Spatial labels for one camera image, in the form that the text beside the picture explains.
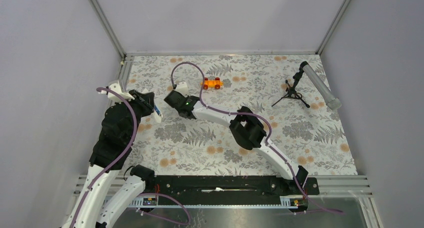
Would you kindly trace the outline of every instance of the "orange toy car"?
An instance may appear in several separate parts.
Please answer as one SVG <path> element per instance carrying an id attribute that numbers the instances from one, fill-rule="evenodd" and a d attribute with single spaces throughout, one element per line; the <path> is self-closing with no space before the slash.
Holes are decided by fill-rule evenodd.
<path id="1" fill-rule="evenodd" d="M 216 77 L 215 80 L 208 80 L 208 78 L 204 79 L 204 85 L 203 85 L 203 89 L 207 90 L 208 87 L 215 87 L 215 89 L 219 89 L 221 88 L 221 86 L 223 86 L 224 83 L 220 80 L 219 77 Z"/>

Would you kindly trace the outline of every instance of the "gray wall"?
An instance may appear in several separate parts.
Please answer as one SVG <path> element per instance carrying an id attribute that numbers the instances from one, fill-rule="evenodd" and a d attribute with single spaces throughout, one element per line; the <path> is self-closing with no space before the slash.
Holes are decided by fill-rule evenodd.
<path id="1" fill-rule="evenodd" d="M 423 0 L 352 0 L 321 57 L 385 228 L 422 227 L 423 11 Z"/>
<path id="2" fill-rule="evenodd" d="M 316 51 L 343 0 L 99 0 L 127 52 Z"/>
<path id="3" fill-rule="evenodd" d="M 0 227 L 59 227 L 120 59 L 88 0 L 0 0 Z"/>

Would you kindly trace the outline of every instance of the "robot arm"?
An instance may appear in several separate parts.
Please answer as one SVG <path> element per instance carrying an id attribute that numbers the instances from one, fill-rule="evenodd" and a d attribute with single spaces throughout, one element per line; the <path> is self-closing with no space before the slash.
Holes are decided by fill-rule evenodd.
<path id="1" fill-rule="evenodd" d="M 214 122 L 228 127 L 237 144 L 247 150 L 255 150 L 266 158 L 286 180 L 292 180 L 293 175 L 288 166 L 292 167 L 296 178 L 301 186 L 306 181 L 308 172 L 301 166 L 294 163 L 283 152 L 278 149 L 275 144 L 268 140 L 265 143 L 266 132 L 264 126 L 257 117 L 251 115 L 235 115 L 228 111 L 224 114 L 210 108 L 206 108 L 200 103 L 200 99 L 196 96 L 188 96 L 188 88 L 185 82 L 178 84 L 175 90 L 172 90 L 164 99 L 168 105 L 178 111 L 181 117 L 188 119 L 198 119 Z M 215 107 L 219 110 L 226 111 L 225 108 Z M 248 107 L 242 106 L 239 113 L 253 113 Z"/>
<path id="2" fill-rule="evenodd" d="M 116 194 L 101 208 L 96 228 L 112 228 L 128 204 L 154 185 L 155 172 L 142 165 L 131 169 L 128 179 Z"/>
<path id="3" fill-rule="evenodd" d="M 134 111 L 137 126 L 140 124 L 142 117 L 149 116 L 153 112 L 155 112 L 156 115 L 161 115 L 159 109 L 157 109 L 154 104 L 155 94 L 153 92 L 139 93 L 136 90 L 126 92 L 119 81 L 110 83 L 109 88 L 124 99 L 129 100 L 128 103 Z M 111 92 L 107 93 L 107 95 L 112 101 L 121 101 Z M 121 157 L 121 154 L 130 143 L 134 131 L 133 117 L 124 103 L 116 103 L 109 107 L 105 112 L 101 125 L 102 128 L 98 141 L 94 145 L 93 152 L 89 159 L 90 166 L 88 167 L 88 175 L 83 190 L 69 218 L 65 224 L 62 225 L 63 228 L 97 227 L 96 222 L 98 220 L 98 215 L 108 190 L 132 151 L 132 149 L 129 148 Z M 97 176 L 118 157 L 121 158 L 115 162 L 108 171 L 97 178 Z M 131 180 L 134 180 L 134 184 L 136 183 L 137 185 L 130 184 L 133 185 L 131 186 L 132 188 L 128 187 L 129 185 L 124 185 L 124 189 L 121 188 L 117 193 L 118 198 L 112 198 L 112 200 L 108 202 L 107 206 L 111 207 L 111 210 L 113 209 L 114 215 L 108 214 L 102 216 L 99 219 L 100 221 L 114 223 L 123 209 L 145 189 L 144 182 L 146 179 L 143 179 L 143 176 L 137 176 L 135 173 L 131 176 Z"/>

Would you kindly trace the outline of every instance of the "metal frame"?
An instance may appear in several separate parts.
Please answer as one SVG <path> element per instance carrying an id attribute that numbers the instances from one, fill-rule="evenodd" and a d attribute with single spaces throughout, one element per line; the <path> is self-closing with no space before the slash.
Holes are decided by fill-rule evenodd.
<path id="1" fill-rule="evenodd" d="M 103 205 L 106 204 L 111 197 L 106 196 Z M 297 206 L 290 206 L 290 198 L 280 197 L 281 205 L 267 204 L 267 205 L 184 205 L 185 208 L 202 208 L 202 209 L 296 209 Z M 128 205 L 127 208 L 151 208 L 151 206 L 143 206 L 143 197 L 136 197 Z M 155 205 L 155 208 L 169 208 L 169 209 L 181 209 L 179 205 Z"/>
<path id="2" fill-rule="evenodd" d="M 315 51 L 232 51 L 232 52 L 132 52 L 130 56 L 235 56 L 235 55 L 316 55 Z"/>
<path id="3" fill-rule="evenodd" d="M 101 25 L 103 26 L 104 30 L 106 31 L 107 36 L 109 37 L 110 41 L 112 42 L 113 46 L 116 49 L 116 52 L 120 55 L 122 59 L 125 57 L 125 51 L 122 48 L 117 35 L 114 33 L 114 30 L 111 27 L 111 24 L 109 23 L 108 19 L 105 16 L 105 13 L 102 10 L 102 7 L 100 6 L 99 2 L 97 0 L 88 0 L 91 4 L 91 7 L 93 8 L 94 12 L 96 13 Z"/>
<path id="4" fill-rule="evenodd" d="M 120 79 L 124 85 L 127 86 L 131 68 L 134 63 L 134 56 L 222 56 L 222 55 L 321 55 L 333 35 L 337 25 L 341 18 L 346 12 L 351 0 L 344 0 L 341 4 L 334 20 L 332 21 L 328 31 L 326 32 L 321 44 L 316 51 L 238 51 L 238 52 L 135 52 L 125 53 L 125 50 L 121 46 L 118 37 L 114 33 L 105 13 L 103 12 L 99 2 L 97 0 L 89 0 L 93 10 L 99 18 L 104 30 L 110 38 L 116 51 L 122 58 L 121 67 L 117 74 L 117 78 Z M 109 101 L 108 107 L 112 105 L 112 101 Z M 81 192 L 86 175 L 80 175 L 75 187 L 74 195 L 70 198 L 69 205 L 66 211 L 65 219 L 69 216 L 72 208 L 74 207 L 78 194 Z M 311 197 L 330 197 L 330 198 L 351 198 L 356 197 L 362 208 L 362 212 L 369 228 L 382 228 L 382 222 L 377 212 L 374 196 L 371 192 L 371 188 L 368 184 L 367 177 L 364 175 L 316 175 L 318 185 L 321 194 Z M 118 177 L 113 181 L 108 196 L 116 193 L 117 190 L 124 184 L 123 176 Z M 296 196 L 285 196 L 286 198 L 294 198 Z M 238 206 L 238 208 L 248 208 L 248 206 Z"/>
<path id="5" fill-rule="evenodd" d="M 337 14 L 334 17 L 334 20 L 332 21 L 330 27 L 328 28 L 327 33 L 324 36 L 324 39 L 322 40 L 321 44 L 319 45 L 318 49 L 316 50 L 317 55 L 322 55 L 327 43 L 329 42 L 331 36 L 333 35 L 337 25 L 340 22 L 340 19 L 345 14 L 346 9 L 348 8 L 349 4 L 351 3 L 351 0 L 344 0 L 341 4 L 340 8 L 338 9 Z"/>
<path id="6" fill-rule="evenodd" d="M 362 209 L 362 213 L 368 228 L 383 228 L 380 215 L 376 209 L 376 204 L 374 201 L 373 193 L 371 192 L 368 179 L 365 175 L 313 175 L 318 181 L 318 187 L 321 192 L 320 195 L 311 195 L 311 198 L 356 198 Z M 84 183 L 86 182 L 87 175 L 80 175 L 73 192 L 73 196 L 69 201 L 69 205 L 66 211 L 66 216 L 68 217 L 72 208 L 74 207 L 78 195 L 81 193 Z M 113 196 L 120 187 L 125 183 L 124 176 L 118 175 L 115 180 L 112 182 L 112 185 L 107 192 L 107 196 Z M 290 198 L 300 198 L 302 196 L 298 195 L 289 195 L 284 196 L 284 199 Z M 134 207 L 134 204 L 137 204 L 137 199 L 135 199 L 128 207 Z M 242 205 L 229 205 L 225 206 L 186 206 L 187 208 L 202 208 L 202 209 L 213 209 L 213 208 L 229 208 L 229 209 L 252 209 L 252 208 L 261 208 L 261 209 L 281 209 L 281 206 L 242 206 Z M 177 205 L 170 205 L 167 208 L 179 208 Z"/>
<path id="7" fill-rule="evenodd" d="M 344 0 L 341 4 L 334 20 L 332 21 L 328 31 L 326 32 L 321 44 L 319 45 L 316 51 L 237 51 L 237 52 L 135 52 L 135 53 L 126 53 L 124 48 L 119 42 L 118 37 L 116 36 L 114 30 L 112 29 L 111 24 L 109 23 L 105 13 L 102 10 L 99 2 L 97 0 L 88 0 L 99 18 L 101 25 L 103 26 L 106 34 L 109 36 L 112 41 L 113 46 L 120 55 L 122 59 L 126 56 L 217 56 L 217 55 L 227 55 L 227 54 L 237 54 L 237 55 L 321 55 L 325 46 L 327 45 L 330 37 L 333 35 L 334 30 L 340 22 L 340 19 L 345 14 L 345 11 L 351 2 L 351 0 Z"/>

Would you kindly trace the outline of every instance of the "metal strip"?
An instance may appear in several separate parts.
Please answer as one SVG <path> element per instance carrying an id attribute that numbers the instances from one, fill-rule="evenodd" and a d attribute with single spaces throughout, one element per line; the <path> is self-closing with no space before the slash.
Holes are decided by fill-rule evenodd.
<path id="1" fill-rule="evenodd" d="M 218 52 L 133 52 L 127 56 L 235 56 L 235 55 L 316 55 L 315 51 L 218 51 Z"/>
<path id="2" fill-rule="evenodd" d="M 97 17 L 100 20 L 101 25 L 103 26 L 104 30 L 106 31 L 107 36 L 110 38 L 110 41 L 112 41 L 113 46 L 115 47 L 116 51 L 120 55 L 122 59 L 125 57 L 125 51 L 122 48 L 117 35 L 114 33 L 114 30 L 111 27 L 111 24 L 109 23 L 108 19 L 105 16 L 105 13 L 103 12 L 102 8 L 100 7 L 100 4 L 97 0 L 88 0 L 96 13 Z"/>
<path id="3" fill-rule="evenodd" d="M 105 205 L 112 197 L 107 196 L 103 205 Z M 297 206 L 290 206 L 290 199 L 281 197 L 281 204 L 258 204 L 258 205 L 184 205 L 185 208 L 192 209 L 297 209 Z M 128 208 L 177 208 L 181 209 L 179 205 L 142 205 L 143 197 L 136 197 L 128 205 Z"/>
<path id="4" fill-rule="evenodd" d="M 133 67 L 134 56 L 128 55 L 125 57 L 124 66 L 119 73 L 119 79 L 122 81 L 123 87 L 127 88 L 128 80 L 130 78 L 131 68 Z"/>
<path id="5" fill-rule="evenodd" d="M 320 197 L 371 197 L 364 175 L 317 175 Z"/>
<path id="6" fill-rule="evenodd" d="M 374 211 L 374 215 L 377 218 L 377 223 L 379 228 L 383 228 L 382 218 L 380 217 L 379 211 L 377 210 L 376 201 L 374 200 L 374 197 L 369 198 L 372 205 L 372 210 Z"/>
<path id="7" fill-rule="evenodd" d="M 358 201 L 362 209 L 363 217 L 365 218 L 366 226 L 368 228 L 380 228 L 379 221 L 374 213 L 371 198 L 359 197 Z"/>
<path id="8" fill-rule="evenodd" d="M 340 22 L 340 19 L 345 14 L 346 8 L 349 6 L 349 3 L 351 0 L 344 0 L 341 4 L 340 8 L 338 9 L 337 14 L 334 17 L 334 20 L 332 21 L 327 33 L 324 36 L 324 39 L 322 40 L 321 44 L 319 45 L 318 49 L 316 50 L 317 55 L 321 55 L 323 53 L 324 48 L 326 47 L 330 37 L 333 35 L 334 30 L 336 29 L 337 25 Z"/>

